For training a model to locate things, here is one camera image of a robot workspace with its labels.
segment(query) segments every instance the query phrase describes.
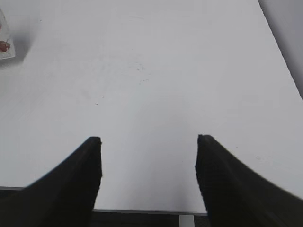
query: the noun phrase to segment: small object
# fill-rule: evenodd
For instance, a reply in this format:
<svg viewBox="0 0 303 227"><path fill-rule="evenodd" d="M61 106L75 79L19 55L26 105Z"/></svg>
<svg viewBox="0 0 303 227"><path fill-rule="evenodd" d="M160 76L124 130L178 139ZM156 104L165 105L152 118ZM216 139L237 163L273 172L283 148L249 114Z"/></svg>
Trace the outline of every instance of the small object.
<svg viewBox="0 0 303 227"><path fill-rule="evenodd" d="M10 38L9 26L0 9L0 60L16 56L13 40Z"/></svg>

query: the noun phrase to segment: white table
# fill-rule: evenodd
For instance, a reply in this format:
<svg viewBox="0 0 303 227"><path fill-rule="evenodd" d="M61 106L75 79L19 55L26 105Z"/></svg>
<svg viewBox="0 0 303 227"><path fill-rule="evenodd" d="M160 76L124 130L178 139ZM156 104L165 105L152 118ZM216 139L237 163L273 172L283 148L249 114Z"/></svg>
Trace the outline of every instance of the white table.
<svg viewBox="0 0 303 227"><path fill-rule="evenodd" d="M303 198L303 105L257 0L3 0L0 186L100 136L101 210L204 213L196 139Z"/></svg>

